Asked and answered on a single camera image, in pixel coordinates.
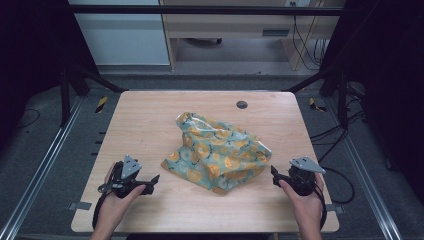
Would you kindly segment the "aluminium floor rail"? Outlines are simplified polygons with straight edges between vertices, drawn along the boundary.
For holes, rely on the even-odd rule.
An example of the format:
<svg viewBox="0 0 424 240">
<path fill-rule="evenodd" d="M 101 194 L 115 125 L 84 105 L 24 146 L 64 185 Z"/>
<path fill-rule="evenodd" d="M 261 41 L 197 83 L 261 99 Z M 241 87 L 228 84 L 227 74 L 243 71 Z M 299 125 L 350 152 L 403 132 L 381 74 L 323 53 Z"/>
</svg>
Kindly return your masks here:
<svg viewBox="0 0 424 240">
<path fill-rule="evenodd" d="M 76 97 L 72 105 L 70 117 L 59 128 L 53 142 L 50 144 L 48 151 L 44 155 L 40 165 L 38 166 L 31 181 L 27 185 L 22 197 L 14 208 L 8 221 L 0 230 L 0 240 L 14 240 L 22 223 L 24 222 L 29 210 L 31 209 L 51 167 L 54 165 L 57 156 L 71 131 L 76 118 L 78 117 L 81 106 L 85 99 Z"/>
<path fill-rule="evenodd" d="M 378 182 L 389 182 L 383 155 L 357 100 L 347 106 L 348 129 L 336 129 L 334 148 L 321 156 L 330 196 L 346 210 L 340 228 L 354 239 L 403 240 Z"/>
</svg>

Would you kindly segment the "teal orange-print cloth garment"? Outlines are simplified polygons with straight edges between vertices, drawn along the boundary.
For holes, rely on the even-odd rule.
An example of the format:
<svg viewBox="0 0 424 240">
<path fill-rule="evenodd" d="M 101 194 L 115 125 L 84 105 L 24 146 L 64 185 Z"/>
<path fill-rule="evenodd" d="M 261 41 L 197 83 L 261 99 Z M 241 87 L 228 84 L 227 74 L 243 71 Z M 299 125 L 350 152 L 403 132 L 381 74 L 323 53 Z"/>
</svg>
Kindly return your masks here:
<svg viewBox="0 0 424 240">
<path fill-rule="evenodd" d="M 272 151 L 260 139 L 233 124 L 193 112 L 176 118 L 182 146 L 161 166 L 215 193 L 227 192 L 259 175 Z"/>
</svg>

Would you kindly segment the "light wooden desk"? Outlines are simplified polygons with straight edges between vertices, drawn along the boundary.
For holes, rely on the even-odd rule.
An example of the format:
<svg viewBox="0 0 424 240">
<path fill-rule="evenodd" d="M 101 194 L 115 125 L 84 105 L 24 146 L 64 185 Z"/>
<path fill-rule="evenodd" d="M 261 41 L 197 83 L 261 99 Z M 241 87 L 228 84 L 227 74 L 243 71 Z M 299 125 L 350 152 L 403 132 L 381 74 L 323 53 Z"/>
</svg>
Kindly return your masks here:
<svg viewBox="0 0 424 240">
<path fill-rule="evenodd" d="M 346 0 L 159 0 L 162 6 L 343 7 Z M 183 38 L 275 38 L 281 41 L 290 67 L 296 70 L 312 55 L 314 39 L 332 37 L 337 16 L 164 14 L 165 32 Z"/>
</svg>

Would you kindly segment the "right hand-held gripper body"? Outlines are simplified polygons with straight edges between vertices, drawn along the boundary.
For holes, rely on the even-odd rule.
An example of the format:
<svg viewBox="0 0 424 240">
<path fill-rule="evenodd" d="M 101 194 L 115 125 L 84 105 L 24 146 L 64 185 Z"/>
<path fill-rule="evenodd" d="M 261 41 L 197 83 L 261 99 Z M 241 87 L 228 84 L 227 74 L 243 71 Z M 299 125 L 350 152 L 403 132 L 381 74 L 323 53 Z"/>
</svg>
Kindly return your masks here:
<svg viewBox="0 0 424 240">
<path fill-rule="evenodd" d="M 284 180 L 300 196 L 308 196 L 315 190 L 316 173 L 325 174 L 326 170 L 310 157 L 304 156 L 289 161 L 291 164 L 288 175 L 279 173 L 279 178 L 273 178 L 273 184 L 280 187 L 279 181 Z"/>
</svg>

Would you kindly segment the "person's right hand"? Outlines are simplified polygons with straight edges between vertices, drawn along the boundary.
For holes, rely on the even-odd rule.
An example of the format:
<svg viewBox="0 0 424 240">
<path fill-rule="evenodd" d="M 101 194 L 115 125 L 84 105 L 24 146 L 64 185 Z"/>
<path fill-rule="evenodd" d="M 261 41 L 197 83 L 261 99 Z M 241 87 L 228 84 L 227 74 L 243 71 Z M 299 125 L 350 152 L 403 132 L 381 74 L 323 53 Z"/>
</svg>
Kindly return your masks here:
<svg viewBox="0 0 424 240">
<path fill-rule="evenodd" d="M 308 196 L 300 196 L 284 180 L 280 180 L 279 183 L 293 206 L 295 219 L 299 228 L 320 230 L 322 217 L 320 197 L 316 193 Z"/>
</svg>

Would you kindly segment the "black horizontal frame bar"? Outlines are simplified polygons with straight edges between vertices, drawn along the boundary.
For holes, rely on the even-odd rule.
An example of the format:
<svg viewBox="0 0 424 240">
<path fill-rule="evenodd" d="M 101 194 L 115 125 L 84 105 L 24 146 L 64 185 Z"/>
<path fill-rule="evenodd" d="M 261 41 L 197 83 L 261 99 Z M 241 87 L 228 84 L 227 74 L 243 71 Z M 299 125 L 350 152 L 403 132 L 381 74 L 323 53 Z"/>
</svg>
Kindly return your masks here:
<svg viewBox="0 0 424 240">
<path fill-rule="evenodd" d="M 341 16 L 344 8 L 251 7 L 251 6 L 152 6 L 152 5 L 70 5 L 74 13 L 88 14 L 207 14 L 207 15 L 298 15 Z"/>
</svg>

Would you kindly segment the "person's left hand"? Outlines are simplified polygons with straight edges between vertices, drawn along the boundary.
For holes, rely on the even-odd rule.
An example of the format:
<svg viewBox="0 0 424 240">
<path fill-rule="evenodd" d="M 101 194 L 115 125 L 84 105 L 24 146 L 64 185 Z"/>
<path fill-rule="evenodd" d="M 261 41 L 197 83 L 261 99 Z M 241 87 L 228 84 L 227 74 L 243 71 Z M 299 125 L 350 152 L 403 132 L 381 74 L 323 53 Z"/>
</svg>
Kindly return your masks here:
<svg viewBox="0 0 424 240">
<path fill-rule="evenodd" d="M 117 227 L 130 205 L 141 195 L 144 189 L 145 185 L 137 186 L 124 198 L 117 197 L 113 192 L 109 193 L 100 207 L 96 227 Z"/>
</svg>

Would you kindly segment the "white cabinet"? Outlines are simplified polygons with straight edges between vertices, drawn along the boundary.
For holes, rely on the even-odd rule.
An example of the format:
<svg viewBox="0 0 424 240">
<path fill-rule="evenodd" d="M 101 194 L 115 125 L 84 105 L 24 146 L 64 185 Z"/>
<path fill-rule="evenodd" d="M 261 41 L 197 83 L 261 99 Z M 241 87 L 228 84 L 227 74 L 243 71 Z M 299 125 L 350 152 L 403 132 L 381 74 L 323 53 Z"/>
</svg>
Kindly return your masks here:
<svg viewBox="0 0 424 240">
<path fill-rule="evenodd" d="M 160 14 L 76 13 L 94 62 L 111 65 L 168 65 Z"/>
</svg>

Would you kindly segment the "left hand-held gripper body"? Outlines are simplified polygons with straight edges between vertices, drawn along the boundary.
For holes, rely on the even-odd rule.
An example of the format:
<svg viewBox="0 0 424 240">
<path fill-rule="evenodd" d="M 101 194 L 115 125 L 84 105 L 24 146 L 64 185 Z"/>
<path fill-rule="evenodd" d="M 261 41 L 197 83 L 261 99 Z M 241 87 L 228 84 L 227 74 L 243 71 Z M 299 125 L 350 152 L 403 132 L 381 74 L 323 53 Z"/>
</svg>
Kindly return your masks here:
<svg viewBox="0 0 424 240">
<path fill-rule="evenodd" d="M 119 198 L 126 197 L 138 186 L 144 185 L 142 195 L 151 195 L 154 192 L 155 179 L 137 181 L 136 177 L 142 165 L 131 156 L 126 155 L 122 161 L 116 162 L 106 183 L 98 187 L 99 193 L 112 191 Z"/>
</svg>

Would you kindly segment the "yellow black striped tape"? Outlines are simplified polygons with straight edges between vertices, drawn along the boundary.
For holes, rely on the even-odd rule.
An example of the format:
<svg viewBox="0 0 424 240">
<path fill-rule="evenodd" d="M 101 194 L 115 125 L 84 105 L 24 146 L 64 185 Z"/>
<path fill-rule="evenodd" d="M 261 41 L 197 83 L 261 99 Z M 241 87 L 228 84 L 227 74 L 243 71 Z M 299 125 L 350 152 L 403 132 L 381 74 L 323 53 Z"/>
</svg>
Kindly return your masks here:
<svg viewBox="0 0 424 240">
<path fill-rule="evenodd" d="M 103 96 L 103 97 L 100 98 L 98 105 L 95 109 L 95 113 L 101 113 L 103 111 L 103 108 L 104 108 L 107 100 L 108 100 L 107 96 Z"/>
<path fill-rule="evenodd" d="M 315 102 L 315 99 L 314 99 L 314 98 L 310 98 L 310 99 L 309 99 L 309 107 L 310 107 L 311 109 L 314 109 L 314 110 L 317 110 L 317 111 L 320 111 L 320 112 L 327 112 L 327 108 L 326 108 L 326 107 L 322 107 L 322 106 L 318 106 L 318 105 L 316 104 L 316 102 Z"/>
</svg>

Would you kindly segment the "black metal frame strut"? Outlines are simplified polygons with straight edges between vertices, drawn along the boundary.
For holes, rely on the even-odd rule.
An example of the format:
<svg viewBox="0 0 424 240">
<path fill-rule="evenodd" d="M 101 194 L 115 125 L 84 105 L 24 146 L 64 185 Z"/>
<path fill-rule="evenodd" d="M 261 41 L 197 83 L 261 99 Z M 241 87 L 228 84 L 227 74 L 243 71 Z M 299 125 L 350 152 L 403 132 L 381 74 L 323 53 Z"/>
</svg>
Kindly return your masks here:
<svg viewBox="0 0 424 240">
<path fill-rule="evenodd" d="M 344 67 L 341 64 L 333 63 L 327 67 L 320 69 L 317 73 L 308 77 L 306 80 L 283 89 L 283 92 L 297 93 L 301 89 L 323 80 L 319 93 L 323 97 L 331 96 L 337 91 L 337 120 L 341 124 L 342 128 L 348 129 L 348 116 L 347 116 L 347 75 L 345 74 Z"/>
<path fill-rule="evenodd" d="M 72 87 L 78 96 L 86 96 L 90 91 L 86 80 L 91 79 L 115 93 L 126 91 L 125 88 L 121 88 L 102 78 L 99 73 L 95 73 L 76 64 L 64 67 L 60 73 L 59 79 L 62 109 L 61 127 L 65 126 L 71 118 L 69 87 Z"/>
</svg>

